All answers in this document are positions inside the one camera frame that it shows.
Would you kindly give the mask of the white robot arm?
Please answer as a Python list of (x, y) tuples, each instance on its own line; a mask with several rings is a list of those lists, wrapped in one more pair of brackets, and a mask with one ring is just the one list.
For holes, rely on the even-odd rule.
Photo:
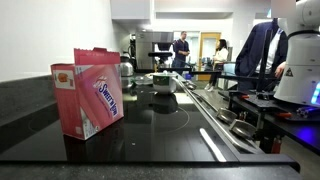
[(288, 38), (286, 65), (274, 94), (278, 100), (320, 106), (320, 0), (298, 0), (278, 18)]

